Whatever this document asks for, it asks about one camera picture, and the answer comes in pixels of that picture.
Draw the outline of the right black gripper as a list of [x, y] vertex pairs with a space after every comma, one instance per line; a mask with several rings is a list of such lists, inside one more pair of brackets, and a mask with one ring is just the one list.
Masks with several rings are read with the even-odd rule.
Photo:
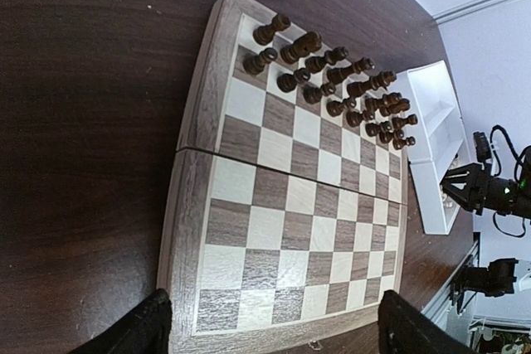
[[461, 208], [481, 215], [488, 205], [491, 163], [469, 163], [448, 170], [441, 180], [442, 191]]

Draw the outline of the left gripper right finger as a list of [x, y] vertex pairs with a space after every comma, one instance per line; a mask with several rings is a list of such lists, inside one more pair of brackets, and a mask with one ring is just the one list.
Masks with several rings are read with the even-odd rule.
[[473, 354], [475, 351], [443, 332], [407, 300], [387, 290], [379, 304], [379, 352]]

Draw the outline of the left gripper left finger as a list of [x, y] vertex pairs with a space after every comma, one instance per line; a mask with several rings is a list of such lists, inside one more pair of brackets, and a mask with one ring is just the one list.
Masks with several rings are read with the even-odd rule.
[[71, 353], [168, 353], [172, 304], [157, 289], [119, 321]]

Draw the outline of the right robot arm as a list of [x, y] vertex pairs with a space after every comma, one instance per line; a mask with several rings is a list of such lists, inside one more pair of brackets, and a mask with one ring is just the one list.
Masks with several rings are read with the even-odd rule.
[[[514, 179], [501, 178], [500, 171], [492, 172], [495, 160], [501, 165], [499, 155], [492, 145], [493, 133], [500, 132], [512, 153]], [[462, 209], [480, 216], [483, 210], [494, 212], [493, 223], [498, 227], [498, 216], [517, 216], [523, 222], [530, 220], [530, 147], [520, 153], [507, 131], [495, 125], [490, 135], [473, 134], [477, 162], [451, 169], [441, 181], [441, 190]], [[496, 259], [486, 267], [474, 266], [469, 257], [458, 268], [451, 280], [451, 300], [461, 313], [466, 305], [465, 294], [482, 293], [486, 297], [502, 297], [530, 289], [530, 262], [523, 259]]]

